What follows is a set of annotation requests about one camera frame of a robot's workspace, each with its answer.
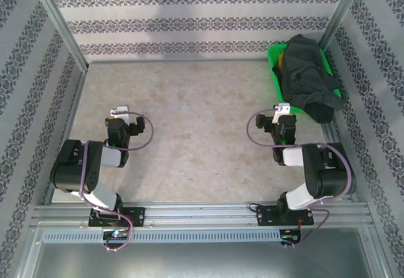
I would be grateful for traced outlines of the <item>aluminium corner post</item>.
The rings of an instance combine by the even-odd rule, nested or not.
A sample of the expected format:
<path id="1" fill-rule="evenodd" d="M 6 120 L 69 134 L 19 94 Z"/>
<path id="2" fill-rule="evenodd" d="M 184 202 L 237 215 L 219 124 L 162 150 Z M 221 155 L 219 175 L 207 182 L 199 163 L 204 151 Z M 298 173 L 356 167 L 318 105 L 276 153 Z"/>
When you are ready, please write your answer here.
<path id="1" fill-rule="evenodd" d="M 319 40 L 319 47 L 322 49 L 326 49 L 329 45 L 331 39 L 333 38 L 335 32 L 338 30 L 338 27 L 342 23 L 345 15 L 349 11 L 350 6 L 352 5 L 354 0 L 340 0 L 338 3 L 334 13 L 332 14 L 330 21 L 328 22 L 324 33 L 322 34 Z"/>
<path id="2" fill-rule="evenodd" d="M 76 39 L 74 38 L 67 21 L 64 19 L 58 5 L 55 0 L 39 0 L 48 16 L 52 20 L 56 30 L 59 32 L 64 43 L 66 44 L 69 52 L 72 54 L 74 60 L 78 63 L 80 70 L 87 72 L 89 64 L 85 59 L 83 52 L 81 51 Z"/>

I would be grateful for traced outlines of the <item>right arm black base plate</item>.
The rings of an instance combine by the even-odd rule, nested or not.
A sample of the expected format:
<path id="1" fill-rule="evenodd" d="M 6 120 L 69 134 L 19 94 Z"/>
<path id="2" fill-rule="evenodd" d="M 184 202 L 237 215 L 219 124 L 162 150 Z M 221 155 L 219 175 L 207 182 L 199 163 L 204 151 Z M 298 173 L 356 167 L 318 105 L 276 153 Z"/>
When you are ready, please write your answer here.
<path id="1" fill-rule="evenodd" d="M 313 226 L 314 219 L 309 210 L 290 210 L 269 205 L 256 208 L 258 226 Z"/>

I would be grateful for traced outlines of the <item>aluminium mounting rail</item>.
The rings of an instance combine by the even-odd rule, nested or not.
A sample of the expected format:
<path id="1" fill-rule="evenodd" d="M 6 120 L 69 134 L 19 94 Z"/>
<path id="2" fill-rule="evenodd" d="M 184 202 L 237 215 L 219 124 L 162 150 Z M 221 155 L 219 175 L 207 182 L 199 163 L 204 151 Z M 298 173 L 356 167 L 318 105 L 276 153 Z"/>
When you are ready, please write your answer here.
<path id="1" fill-rule="evenodd" d="M 144 229 L 258 229 L 248 202 L 229 203 L 127 203 L 144 207 Z M 367 203 L 347 199 L 325 203 L 330 216 L 324 227 L 362 227 L 374 223 Z M 90 207 L 84 203 L 52 203 L 35 207 L 29 226 L 88 229 Z"/>

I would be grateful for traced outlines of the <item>grey sheet metal panel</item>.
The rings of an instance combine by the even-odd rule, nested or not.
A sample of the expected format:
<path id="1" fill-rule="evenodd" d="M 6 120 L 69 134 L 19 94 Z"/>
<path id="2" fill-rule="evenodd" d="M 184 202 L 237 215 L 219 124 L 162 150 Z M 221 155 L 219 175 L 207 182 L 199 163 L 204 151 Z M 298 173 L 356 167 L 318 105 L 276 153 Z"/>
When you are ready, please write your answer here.
<path id="1" fill-rule="evenodd" d="M 265 241 L 268 231 L 240 231 L 236 242 L 184 235 L 141 231 L 112 253 L 90 231 L 39 229 L 11 278 L 394 278 L 370 227 L 322 228 L 296 248 Z"/>

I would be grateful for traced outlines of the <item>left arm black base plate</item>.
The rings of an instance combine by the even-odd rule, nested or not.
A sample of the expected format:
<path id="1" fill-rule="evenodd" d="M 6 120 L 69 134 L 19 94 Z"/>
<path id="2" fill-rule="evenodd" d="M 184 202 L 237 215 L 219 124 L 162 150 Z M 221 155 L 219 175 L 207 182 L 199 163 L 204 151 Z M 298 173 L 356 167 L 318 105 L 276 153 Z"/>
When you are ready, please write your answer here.
<path id="1" fill-rule="evenodd" d="M 143 227 L 145 219 L 145 208 L 124 207 L 122 210 L 120 210 L 120 213 L 121 215 L 118 216 L 110 212 L 101 212 L 91 209 L 88 220 L 88 227 L 128 228 L 129 223 L 123 216 L 129 218 L 134 227 Z"/>

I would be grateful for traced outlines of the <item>dark grey t-shirt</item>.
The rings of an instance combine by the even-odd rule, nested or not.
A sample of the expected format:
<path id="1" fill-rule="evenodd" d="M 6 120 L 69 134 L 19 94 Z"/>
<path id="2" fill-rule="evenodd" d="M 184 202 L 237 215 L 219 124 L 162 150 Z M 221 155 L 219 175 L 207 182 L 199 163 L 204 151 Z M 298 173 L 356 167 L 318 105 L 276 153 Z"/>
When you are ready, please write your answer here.
<path id="1" fill-rule="evenodd" d="M 282 96 L 294 107 L 322 104 L 337 111 L 343 100 L 334 91 L 338 80 L 324 67 L 318 43 L 301 34 L 293 36 L 282 56 Z"/>

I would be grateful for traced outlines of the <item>black t-shirt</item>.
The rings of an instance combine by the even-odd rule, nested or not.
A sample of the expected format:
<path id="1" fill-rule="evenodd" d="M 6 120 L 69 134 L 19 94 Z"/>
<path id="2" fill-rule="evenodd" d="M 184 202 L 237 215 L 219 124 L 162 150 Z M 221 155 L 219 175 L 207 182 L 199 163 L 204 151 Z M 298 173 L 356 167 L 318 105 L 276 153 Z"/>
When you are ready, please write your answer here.
<path id="1" fill-rule="evenodd" d="M 332 107 L 321 103 L 306 104 L 304 112 L 319 124 L 330 123 L 335 114 L 335 110 Z"/>

